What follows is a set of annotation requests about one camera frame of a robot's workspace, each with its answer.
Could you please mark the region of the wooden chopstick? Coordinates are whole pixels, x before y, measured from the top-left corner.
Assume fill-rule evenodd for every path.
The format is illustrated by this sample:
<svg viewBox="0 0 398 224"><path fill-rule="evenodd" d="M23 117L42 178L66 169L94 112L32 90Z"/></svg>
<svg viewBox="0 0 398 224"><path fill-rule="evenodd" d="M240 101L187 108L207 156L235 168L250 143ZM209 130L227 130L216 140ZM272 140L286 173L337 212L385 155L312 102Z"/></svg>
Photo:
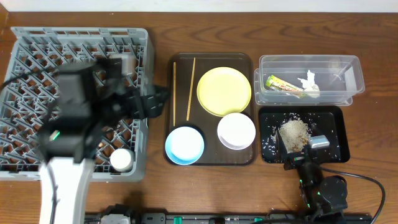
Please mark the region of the wooden chopstick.
<svg viewBox="0 0 398 224"><path fill-rule="evenodd" d="M190 91L189 91L189 97L188 97L186 121L189 121L189 119L190 119L190 109L191 109L191 104L192 104L193 84L194 84L194 79L195 79L195 65L196 65L196 57L193 58L192 74L191 74L191 79L190 79Z"/></svg>
<svg viewBox="0 0 398 224"><path fill-rule="evenodd" d="M173 62L173 126L175 126L176 119L176 76L177 76L177 65Z"/></svg>

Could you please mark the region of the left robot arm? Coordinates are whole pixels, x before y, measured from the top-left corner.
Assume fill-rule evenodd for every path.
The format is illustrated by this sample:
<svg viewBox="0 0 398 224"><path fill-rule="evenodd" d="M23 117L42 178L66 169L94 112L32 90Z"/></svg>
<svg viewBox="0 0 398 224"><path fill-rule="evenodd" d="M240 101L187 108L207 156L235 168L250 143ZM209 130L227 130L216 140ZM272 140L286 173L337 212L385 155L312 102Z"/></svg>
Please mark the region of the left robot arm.
<svg viewBox="0 0 398 224"><path fill-rule="evenodd" d="M127 60L101 58L58 68L57 119L46 118L37 132L42 201L40 223L83 223L86 197L103 129L122 119L156 118L169 89L149 94L124 84Z"/></svg>

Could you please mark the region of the white bowl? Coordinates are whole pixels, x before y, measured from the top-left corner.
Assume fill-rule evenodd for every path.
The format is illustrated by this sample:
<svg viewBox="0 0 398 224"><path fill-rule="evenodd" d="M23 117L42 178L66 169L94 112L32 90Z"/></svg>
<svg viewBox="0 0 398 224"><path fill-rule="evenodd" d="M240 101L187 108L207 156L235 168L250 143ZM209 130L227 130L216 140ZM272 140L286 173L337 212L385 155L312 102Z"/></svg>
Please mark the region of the white bowl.
<svg viewBox="0 0 398 224"><path fill-rule="evenodd" d="M253 143L256 128L250 117L242 113L231 113L218 123L217 135L224 146L238 151Z"/></svg>

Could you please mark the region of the light blue bowl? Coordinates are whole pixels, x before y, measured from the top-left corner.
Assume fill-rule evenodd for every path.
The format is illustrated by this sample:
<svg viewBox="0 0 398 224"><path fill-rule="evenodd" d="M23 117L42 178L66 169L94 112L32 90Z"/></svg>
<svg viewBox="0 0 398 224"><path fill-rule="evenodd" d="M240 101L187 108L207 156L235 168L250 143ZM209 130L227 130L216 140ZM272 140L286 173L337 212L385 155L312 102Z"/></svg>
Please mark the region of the light blue bowl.
<svg viewBox="0 0 398 224"><path fill-rule="evenodd" d="M181 126L174 129L165 140L165 153L177 165L187 166L201 158L205 149L202 134L195 128Z"/></svg>

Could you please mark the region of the white cup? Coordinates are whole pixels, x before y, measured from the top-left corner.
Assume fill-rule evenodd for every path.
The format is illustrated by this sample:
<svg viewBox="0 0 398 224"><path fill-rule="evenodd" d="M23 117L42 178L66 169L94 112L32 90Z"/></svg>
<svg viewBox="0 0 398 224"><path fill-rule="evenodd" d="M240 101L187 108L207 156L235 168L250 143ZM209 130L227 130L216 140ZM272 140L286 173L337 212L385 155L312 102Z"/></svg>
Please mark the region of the white cup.
<svg viewBox="0 0 398 224"><path fill-rule="evenodd" d="M134 154L129 149L117 149L110 155L110 163L118 172L127 172L132 169Z"/></svg>

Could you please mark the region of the white paper napkin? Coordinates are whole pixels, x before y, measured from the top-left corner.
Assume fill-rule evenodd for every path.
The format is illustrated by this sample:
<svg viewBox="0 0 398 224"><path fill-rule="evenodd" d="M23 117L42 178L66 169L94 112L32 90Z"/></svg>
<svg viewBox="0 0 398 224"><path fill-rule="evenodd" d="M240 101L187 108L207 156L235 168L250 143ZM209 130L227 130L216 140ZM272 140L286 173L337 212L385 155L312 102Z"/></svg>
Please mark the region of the white paper napkin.
<svg viewBox="0 0 398 224"><path fill-rule="evenodd" d="M315 74L310 70L307 70L307 78L298 78L302 84L302 88L306 95L312 98L318 98L320 96L320 89L315 83Z"/></svg>

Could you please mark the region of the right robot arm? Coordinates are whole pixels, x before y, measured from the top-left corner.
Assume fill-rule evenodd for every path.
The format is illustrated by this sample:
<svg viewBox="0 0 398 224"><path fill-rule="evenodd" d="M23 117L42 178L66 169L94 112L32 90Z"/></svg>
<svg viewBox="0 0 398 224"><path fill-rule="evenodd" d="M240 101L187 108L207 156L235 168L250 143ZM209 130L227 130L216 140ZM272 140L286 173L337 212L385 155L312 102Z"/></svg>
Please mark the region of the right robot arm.
<svg viewBox="0 0 398 224"><path fill-rule="evenodd" d="M284 169L295 169L299 176L299 189L308 207L303 219L310 223L346 223L343 215L348 208L346 180L340 175L325 177L316 161L322 149L330 148L326 136L308 138L301 152L288 152L280 131L276 136Z"/></svg>

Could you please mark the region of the rice leftovers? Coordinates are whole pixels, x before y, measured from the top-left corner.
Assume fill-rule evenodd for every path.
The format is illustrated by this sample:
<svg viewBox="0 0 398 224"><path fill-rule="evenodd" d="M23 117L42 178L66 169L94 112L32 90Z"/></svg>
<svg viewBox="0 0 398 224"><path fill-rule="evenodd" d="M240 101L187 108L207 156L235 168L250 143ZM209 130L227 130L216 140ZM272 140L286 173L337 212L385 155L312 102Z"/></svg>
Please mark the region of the rice leftovers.
<svg viewBox="0 0 398 224"><path fill-rule="evenodd" d="M337 142L335 119L331 113L262 113L259 115L263 158L275 159L278 153L276 134L283 139L287 152L300 152L312 137L311 124L328 130L327 139Z"/></svg>

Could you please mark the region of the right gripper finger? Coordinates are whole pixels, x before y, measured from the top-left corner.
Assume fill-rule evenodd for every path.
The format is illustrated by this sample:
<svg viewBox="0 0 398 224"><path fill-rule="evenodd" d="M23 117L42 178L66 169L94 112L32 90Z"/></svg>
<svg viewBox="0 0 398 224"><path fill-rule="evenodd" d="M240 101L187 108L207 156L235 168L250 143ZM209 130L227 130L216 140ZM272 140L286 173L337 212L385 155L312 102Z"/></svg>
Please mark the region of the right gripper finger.
<svg viewBox="0 0 398 224"><path fill-rule="evenodd" d="M316 123L311 124L312 137L315 136L328 136L328 130L320 128Z"/></svg>
<svg viewBox="0 0 398 224"><path fill-rule="evenodd" d="M276 138L277 138L277 147L278 147L278 152L281 156L286 156L288 154L285 144L283 142L282 137L280 136L279 133L276 134Z"/></svg>

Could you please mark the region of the green orange snack wrapper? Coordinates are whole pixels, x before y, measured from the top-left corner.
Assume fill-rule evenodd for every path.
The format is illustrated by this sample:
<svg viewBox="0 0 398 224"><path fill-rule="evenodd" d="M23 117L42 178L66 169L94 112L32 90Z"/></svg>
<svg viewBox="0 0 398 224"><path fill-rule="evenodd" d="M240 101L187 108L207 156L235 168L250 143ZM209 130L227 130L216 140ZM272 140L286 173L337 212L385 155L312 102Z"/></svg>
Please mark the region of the green orange snack wrapper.
<svg viewBox="0 0 398 224"><path fill-rule="evenodd" d="M268 77L265 86L275 91L284 91L285 94L292 95L297 98L305 96L305 93L303 92L302 88L297 87L287 81L284 81L274 75Z"/></svg>

